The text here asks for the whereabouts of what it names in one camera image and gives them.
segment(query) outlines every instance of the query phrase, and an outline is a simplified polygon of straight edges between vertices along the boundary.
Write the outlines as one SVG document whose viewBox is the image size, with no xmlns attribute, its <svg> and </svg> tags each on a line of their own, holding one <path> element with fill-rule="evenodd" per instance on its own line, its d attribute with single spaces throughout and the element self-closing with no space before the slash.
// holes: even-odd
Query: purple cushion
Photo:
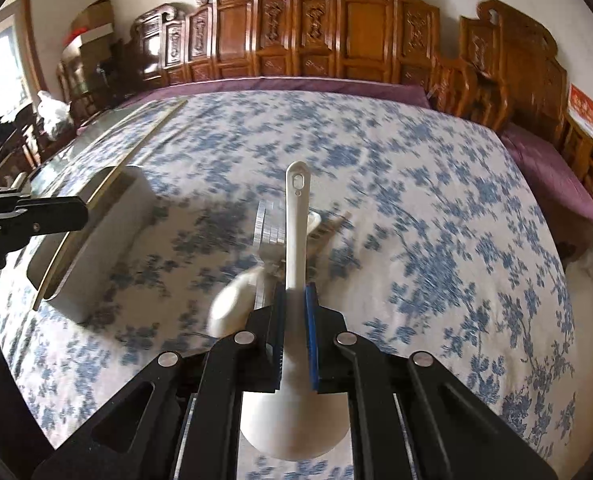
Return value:
<svg viewBox="0 0 593 480">
<path fill-rule="evenodd" d="M 206 94 L 212 92 L 238 92 L 249 90 L 304 90 L 308 92 L 331 92 L 396 101 L 421 108 L 431 108 L 425 90 L 417 85 L 397 85 L 371 81 L 354 81 L 326 77 L 242 77 L 218 79 L 167 86 L 135 95 L 121 104 L 142 104 L 166 97 Z"/>
<path fill-rule="evenodd" d="M 500 135 L 530 189 L 547 194 L 570 211 L 593 220 L 593 200 L 561 154 L 546 140 L 514 123 Z"/>
</svg>

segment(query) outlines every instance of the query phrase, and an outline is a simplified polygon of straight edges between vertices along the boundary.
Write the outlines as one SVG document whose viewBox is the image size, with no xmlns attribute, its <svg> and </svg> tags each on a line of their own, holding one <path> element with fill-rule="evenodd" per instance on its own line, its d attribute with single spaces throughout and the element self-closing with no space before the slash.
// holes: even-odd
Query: white utensil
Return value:
<svg viewBox="0 0 593 480">
<path fill-rule="evenodd" d="M 310 170 L 293 162 L 286 173 L 286 331 L 281 384 L 274 394 L 245 392 L 241 432 L 260 452 L 307 460 L 336 446 L 349 429 L 345 394 L 311 389 L 305 329 L 305 259 Z"/>
</svg>

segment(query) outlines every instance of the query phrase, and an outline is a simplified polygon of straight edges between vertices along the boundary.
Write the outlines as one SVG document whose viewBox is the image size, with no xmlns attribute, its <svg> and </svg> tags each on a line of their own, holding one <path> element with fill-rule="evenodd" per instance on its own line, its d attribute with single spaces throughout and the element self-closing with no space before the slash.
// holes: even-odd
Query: floor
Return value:
<svg viewBox="0 0 593 480">
<path fill-rule="evenodd" d="M 78 139 L 50 160 L 33 179 L 33 194 L 40 195 L 78 153 L 134 108 L 136 105 L 107 112 L 88 126 Z M 576 263 L 567 268 L 566 275 L 576 324 L 576 343 L 583 355 L 583 366 L 575 372 L 580 376 L 582 388 L 577 391 L 575 427 L 571 436 L 575 442 L 569 447 L 573 452 L 568 453 L 569 468 L 566 468 L 576 470 L 593 449 L 593 278 Z"/>
</svg>

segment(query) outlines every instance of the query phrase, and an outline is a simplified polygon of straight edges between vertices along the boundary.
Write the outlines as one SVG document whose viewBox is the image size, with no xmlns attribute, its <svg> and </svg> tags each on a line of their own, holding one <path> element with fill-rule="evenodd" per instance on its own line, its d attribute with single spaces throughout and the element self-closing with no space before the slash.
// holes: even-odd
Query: wooden armrest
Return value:
<svg viewBox="0 0 593 480">
<path fill-rule="evenodd" d="M 466 118 L 476 95 L 476 72 L 463 59 L 435 55 L 429 88 L 429 98 L 435 110 Z"/>
<path fill-rule="evenodd" d="M 593 138 L 567 112 L 555 145 L 593 199 Z"/>
</svg>

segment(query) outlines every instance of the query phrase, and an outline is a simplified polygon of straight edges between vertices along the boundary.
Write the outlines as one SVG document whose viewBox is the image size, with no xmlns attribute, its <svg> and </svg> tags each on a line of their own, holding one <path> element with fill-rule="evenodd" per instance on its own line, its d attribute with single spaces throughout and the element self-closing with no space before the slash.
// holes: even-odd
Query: silver screw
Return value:
<svg viewBox="0 0 593 480">
<path fill-rule="evenodd" d="M 159 364 L 165 368 L 174 366 L 178 360 L 179 356 L 174 352 L 165 352 L 164 354 L 159 355 Z"/>
<path fill-rule="evenodd" d="M 243 330 L 234 336 L 234 341 L 239 345 L 249 345 L 254 342 L 254 339 L 256 339 L 256 336 L 247 330 Z"/>
<path fill-rule="evenodd" d="M 356 334 L 352 332 L 341 332 L 337 335 L 337 342 L 343 346 L 352 346 L 356 341 Z"/>
<path fill-rule="evenodd" d="M 422 366 L 423 368 L 432 366 L 432 363 L 434 362 L 432 355 L 428 354 L 427 352 L 416 352 L 412 360 L 414 361 L 414 364 L 417 366 Z"/>
</svg>

